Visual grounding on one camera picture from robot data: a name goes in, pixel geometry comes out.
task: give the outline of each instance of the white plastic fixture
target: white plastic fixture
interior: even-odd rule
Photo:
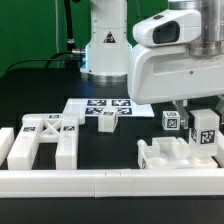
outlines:
[[[40,141],[54,142],[56,139],[59,140],[60,137],[65,138],[65,132],[60,136],[60,133],[55,131],[60,126],[58,122],[64,121],[64,126],[75,125],[76,119],[72,123],[73,119],[65,119],[65,114],[51,115],[53,115],[51,117],[52,122],[49,121],[49,115],[28,115],[24,117],[23,124],[25,125],[27,121],[38,126],[41,120],[38,118],[42,117],[42,121],[43,123],[45,121],[47,127],[45,126],[46,129],[42,132],[40,137],[42,140]],[[199,117],[198,121],[201,122],[202,126],[203,123],[205,125],[209,124]],[[79,123],[83,122],[83,118],[80,117]],[[35,139],[31,133],[22,134],[27,139]],[[76,136],[76,133],[69,132],[67,137],[73,138],[74,136]],[[223,142],[224,136],[219,133],[216,160],[222,167],[224,167]],[[224,168],[214,169],[217,165],[213,166],[213,162],[200,166],[200,162],[196,161],[199,166],[194,166],[194,168],[188,166],[188,169],[161,169],[161,165],[168,166],[168,163],[157,158],[161,153],[166,154],[168,151],[171,151],[172,158],[175,158],[175,161],[185,161],[185,164],[182,163],[181,166],[186,167],[187,160],[191,156],[191,148],[183,139],[157,138],[156,141],[153,141],[153,150],[144,142],[142,143],[140,144],[141,150],[145,150],[144,153],[147,158],[150,158],[150,156],[156,158],[151,161],[156,169],[74,170],[70,169],[71,167],[68,169],[68,167],[63,166],[66,170],[18,170],[20,167],[16,170],[1,170],[0,198],[224,195]]]
[[[122,81],[128,73],[131,45],[127,41],[126,0],[91,0],[91,40],[86,46],[82,77]]]
[[[25,115],[7,157],[9,170],[31,170],[40,143],[58,143],[56,169],[76,169],[78,129],[84,121],[83,117],[65,114]]]

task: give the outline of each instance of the white block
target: white block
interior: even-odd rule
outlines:
[[[180,115],[177,111],[163,111],[164,130],[180,130]]]
[[[132,175],[127,171],[106,171],[95,175],[95,197],[132,195]]]
[[[7,157],[9,170],[30,170],[39,146],[39,134],[43,130],[42,119],[23,124],[11,152]]]
[[[55,155],[57,170],[77,169],[78,133],[78,119],[62,122]]]
[[[70,170],[1,171],[2,197],[94,197],[95,172]]]
[[[214,130],[219,128],[219,116],[211,109],[191,111],[196,130]]]
[[[2,128],[0,130],[0,166],[4,162],[14,142],[13,128]]]
[[[217,155],[219,116],[210,109],[191,111],[194,128],[189,129],[189,145],[194,157]]]
[[[105,108],[98,117],[99,132],[114,132],[118,122],[118,111],[116,108]]]

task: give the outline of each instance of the white plastic part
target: white plastic part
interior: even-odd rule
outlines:
[[[1,171],[0,182],[0,198],[224,195],[224,169]]]
[[[13,128],[2,128],[0,130],[0,166],[4,162],[6,156],[14,142]]]
[[[127,41],[126,0],[91,0],[91,41],[81,73],[123,76],[128,72],[131,45]]]
[[[130,170],[108,170],[95,175],[95,197],[132,196]]]
[[[189,43],[201,35],[201,14],[196,10],[166,10],[159,13],[160,19],[153,16],[134,26],[133,35],[135,40],[145,47],[174,45]],[[180,27],[180,36],[176,42],[156,44],[153,41],[153,32],[169,22],[176,22]]]
[[[129,63],[129,96],[137,104],[149,104],[221,95],[223,60],[223,54],[191,58],[185,45],[137,45]]]
[[[217,168],[217,163],[207,155],[197,161],[192,156],[189,144],[175,137],[153,138],[152,146],[138,142],[138,164],[141,169]]]
[[[163,111],[164,130],[180,130],[180,114],[177,111]]]
[[[194,128],[189,130],[189,145],[194,157],[208,158],[217,155],[219,116],[210,109],[191,111]]]
[[[68,114],[25,115],[23,126],[7,157],[9,170],[30,170],[39,143],[53,142],[59,142],[56,151],[56,168],[76,169],[78,128],[79,124],[84,122],[85,117],[83,118],[82,115],[80,117]]]
[[[98,117],[99,132],[114,132],[118,122],[118,111],[116,108],[105,108]]]
[[[224,168],[224,136],[221,132],[218,134],[217,155],[215,159],[218,161],[219,165]]]
[[[9,170],[30,170],[39,146],[42,119],[24,122],[7,157]]]
[[[77,169],[78,135],[77,119],[62,121],[55,155],[57,170]]]

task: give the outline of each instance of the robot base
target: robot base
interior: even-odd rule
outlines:
[[[127,74],[116,73],[116,74],[105,74],[102,73],[89,73],[85,65],[80,69],[81,77],[95,82],[113,83],[113,82],[124,82],[127,81]]]

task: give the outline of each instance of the white cube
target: white cube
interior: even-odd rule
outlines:
[[[118,122],[118,110],[116,108],[105,108],[98,117],[99,132],[114,132]]]
[[[163,111],[164,130],[180,130],[180,114],[177,111]]]
[[[195,157],[217,155],[219,116],[210,109],[191,111],[194,128],[189,130],[189,145]]]

